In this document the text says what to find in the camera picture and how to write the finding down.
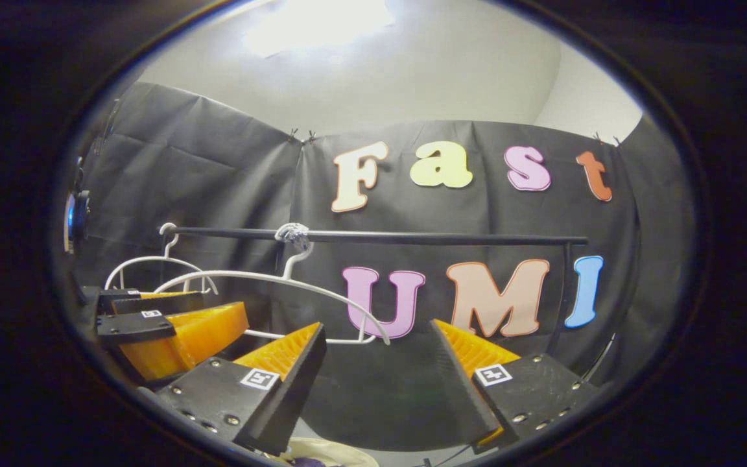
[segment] black fabric backdrop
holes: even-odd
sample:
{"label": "black fabric backdrop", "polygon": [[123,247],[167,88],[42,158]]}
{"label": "black fabric backdrop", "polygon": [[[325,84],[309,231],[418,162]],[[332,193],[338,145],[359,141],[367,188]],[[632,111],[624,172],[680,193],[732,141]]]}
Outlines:
{"label": "black fabric backdrop", "polygon": [[[646,134],[655,135],[652,130]],[[377,141],[385,142],[390,151],[377,162],[376,186],[362,189],[368,204],[360,210],[332,212],[337,184],[333,158]],[[409,171],[418,160],[415,150],[433,141],[454,141],[466,149],[468,168],[474,174],[468,186],[449,189],[412,182]],[[319,243],[314,254],[296,266],[294,278],[340,294],[346,292],[343,269],[376,270],[379,281],[373,287],[371,312],[383,322],[394,318],[395,287],[388,282],[389,273],[410,270],[426,277],[418,290],[415,325],[407,336],[394,339],[391,346],[380,340],[367,346],[329,346],[303,412],[305,422],[330,440],[371,449],[454,446],[462,442],[456,429],[429,429],[450,426],[451,406],[458,403],[444,397],[448,381],[436,374],[436,343],[427,325],[432,318],[451,321],[455,287],[445,270],[455,263],[485,263],[502,289],[521,261],[549,261],[539,329],[522,337],[495,334],[489,340],[528,354],[544,352],[558,333],[552,354],[575,372],[587,372],[625,314],[633,313],[628,308],[638,282],[641,208],[637,209],[631,186],[634,174],[628,176],[627,168],[655,166],[652,157],[640,150],[656,142],[653,138],[642,141],[637,153],[644,159],[626,163],[629,156],[624,148],[629,141],[617,150],[596,139],[530,125],[429,121],[302,143],[223,104],[165,86],[137,83],[119,101],[106,141],[86,159],[91,237],[78,257],[78,278],[83,284],[102,285],[122,261],[162,254],[158,228],[164,222],[213,228],[278,228],[284,222],[301,222],[314,230],[589,237],[589,245],[573,247],[572,260],[589,255],[604,258],[595,302],[598,314],[593,322],[575,329],[565,329],[558,322],[564,268],[561,247]],[[534,146],[543,154],[543,166],[552,178],[548,189],[530,192],[511,186],[503,154],[512,145]],[[604,182],[613,190],[608,203],[593,196],[584,168],[575,162],[584,151],[593,152],[607,169]],[[685,186],[684,174],[672,171],[667,180],[673,192],[686,195],[677,191]],[[653,177],[643,180],[641,186],[647,190],[643,196],[651,196],[653,182]],[[687,240],[678,243],[678,248],[687,246]],[[294,253],[292,247],[270,241],[185,236],[172,249],[172,256],[203,269],[267,273],[280,273],[283,261]],[[160,284],[158,271],[158,263],[132,266],[126,273],[126,286],[154,289]],[[166,266],[166,278],[184,272]],[[219,278],[216,282],[220,296],[212,300],[246,302],[253,329],[285,333],[320,321],[330,338],[358,334],[345,305],[325,296],[260,281]],[[570,307],[576,283],[572,271],[564,284]],[[634,319],[631,332],[646,336],[632,348],[635,358],[646,357],[669,328],[670,319],[658,317],[660,310],[662,315],[672,312],[669,307],[656,307]],[[625,373],[624,369],[635,369],[631,368],[634,361],[614,363],[613,358],[608,353],[607,376],[599,376],[598,384],[606,384],[612,375]]]}

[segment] white plastic hanger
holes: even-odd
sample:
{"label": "white plastic hanger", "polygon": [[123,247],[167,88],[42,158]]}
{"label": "white plastic hanger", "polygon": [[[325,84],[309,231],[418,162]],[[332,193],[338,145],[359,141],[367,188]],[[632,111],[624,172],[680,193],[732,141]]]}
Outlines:
{"label": "white plastic hanger", "polygon": [[[308,242],[306,237],[307,228],[304,225],[301,224],[284,224],[279,228],[279,230],[276,232],[276,240],[279,242],[289,242],[294,243],[297,247],[299,247],[302,252],[299,254],[296,254],[294,256],[291,256],[290,259],[287,260],[287,264],[284,266],[284,274],[281,276],[273,276],[269,274],[261,274],[258,272],[246,272],[246,271],[200,271],[200,272],[190,272],[189,274],[184,274],[183,276],[174,278],[170,281],[167,281],[167,283],[164,283],[160,287],[154,290],[154,293],[160,293],[164,290],[169,289],[169,287],[174,287],[181,283],[182,281],[190,281],[192,279],[197,278],[246,278],[246,279],[257,279],[260,281],[271,281],[272,283],[281,283],[281,284],[287,284],[289,286],[298,287],[299,289],[305,289],[309,290],[311,292],[320,293],[321,295],[329,296],[332,299],[339,300],[340,302],[344,302],[344,304],[348,304],[351,307],[356,308],[356,310],[362,311],[362,326],[359,328],[359,337],[356,339],[326,339],[327,343],[329,344],[367,344],[370,342],[373,342],[374,339],[376,339],[376,336],[371,335],[367,339],[364,337],[364,329],[365,324],[370,319],[374,326],[376,326],[377,330],[382,333],[382,340],[385,342],[386,345],[391,344],[391,340],[388,338],[388,334],[385,332],[385,329],[382,328],[382,324],[377,320],[372,314],[368,312],[368,310],[365,310],[362,305],[356,304],[356,302],[353,302],[344,296],[338,295],[338,293],[330,292],[330,290],[323,289],[322,287],[317,287],[308,283],[302,283],[302,281],[296,281],[291,279],[291,276],[293,275],[293,266],[296,265],[296,263],[299,263],[300,261],[307,258],[309,255],[313,252],[313,245],[312,243]],[[267,337],[270,339],[281,339],[284,337],[282,334],[272,334],[270,332],[261,332],[261,331],[252,331],[252,330],[246,330],[244,331],[245,334],[249,334],[250,336],[257,336],[257,337]]]}
{"label": "white plastic hanger", "polygon": [[[168,227],[177,227],[177,225],[172,224],[171,222],[166,222],[166,224],[163,224],[160,226],[160,234],[163,235],[163,232],[166,231],[166,228]],[[115,276],[119,273],[119,287],[121,289],[125,289],[125,277],[123,276],[123,269],[127,266],[130,266],[134,263],[145,263],[147,261],[165,261],[168,263],[177,263],[182,264],[183,266],[186,266],[187,268],[195,269],[195,271],[202,272],[204,269],[198,268],[198,266],[195,266],[195,264],[188,263],[184,260],[175,258],[175,257],[169,257],[169,249],[174,247],[174,245],[178,242],[178,238],[180,236],[176,233],[174,236],[174,239],[166,244],[166,248],[163,249],[163,256],[141,256],[136,257],[134,259],[130,259],[126,261],[125,263],[122,263],[118,267],[115,268],[115,270],[112,271],[112,273],[109,274],[109,278],[106,279],[106,286],[103,287],[103,289],[108,290],[109,287],[112,286],[112,281],[115,278]],[[189,292],[189,283],[191,279],[187,279],[184,282],[184,292]],[[206,286],[206,278],[201,278],[201,290],[204,293],[208,293],[210,289],[205,289]],[[217,295],[217,287],[215,286],[215,283],[213,283],[213,280],[209,279],[209,286],[211,287],[211,292],[215,293]]]}

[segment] orange letter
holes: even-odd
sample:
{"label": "orange letter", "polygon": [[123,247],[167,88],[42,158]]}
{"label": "orange letter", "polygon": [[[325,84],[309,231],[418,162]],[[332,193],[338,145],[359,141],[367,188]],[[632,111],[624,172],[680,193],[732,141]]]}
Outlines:
{"label": "orange letter", "polygon": [[359,192],[359,182],[364,182],[367,189],[374,188],[376,162],[368,159],[362,167],[359,167],[359,160],[367,156],[383,160],[388,157],[388,146],[380,141],[358,150],[339,154],[333,160],[333,163],[338,166],[336,199],[331,205],[335,213],[357,210],[368,203],[368,197]]}
{"label": "orange letter", "polygon": [[601,174],[607,172],[604,164],[598,162],[590,151],[581,154],[575,160],[584,166],[584,171],[587,172],[587,183],[593,195],[601,201],[613,199],[613,190],[604,186],[604,180],[601,178]]}
{"label": "orange letter", "polygon": [[549,272],[549,262],[528,259],[515,269],[506,289],[500,293],[492,273],[483,263],[459,263],[448,268],[445,275],[454,281],[456,298],[451,325],[464,331],[471,328],[471,314],[477,315],[483,336],[492,336],[500,328],[506,314],[509,321],[501,329],[502,336],[523,336],[538,330],[538,303],[543,278]]}

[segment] yellow letter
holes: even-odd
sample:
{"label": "yellow letter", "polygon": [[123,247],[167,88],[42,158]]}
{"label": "yellow letter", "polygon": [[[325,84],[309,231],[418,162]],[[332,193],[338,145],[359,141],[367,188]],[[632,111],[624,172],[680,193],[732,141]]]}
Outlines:
{"label": "yellow letter", "polygon": [[338,166],[338,186],[336,199],[331,205],[335,213],[357,210],[368,203],[368,197],[359,192],[359,182],[365,183],[365,188],[371,189],[376,185],[376,162],[365,160],[359,167],[362,157],[373,156],[378,160],[388,157],[388,146],[382,141],[373,145],[339,154],[333,160]]}
{"label": "yellow letter", "polygon": [[411,167],[411,180],[419,186],[462,188],[471,183],[471,172],[466,168],[466,150],[451,141],[434,141],[417,149],[420,158]]}
{"label": "yellow letter", "polygon": [[486,264],[457,263],[450,266],[445,275],[456,286],[451,325],[475,334],[471,328],[471,314],[474,313],[483,336],[489,337],[510,314],[509,321],[501,329],[502,336],[523,336],[537,331],[540,287],[548,272],[549,262],[546,260],[523,261],[500,293]]}

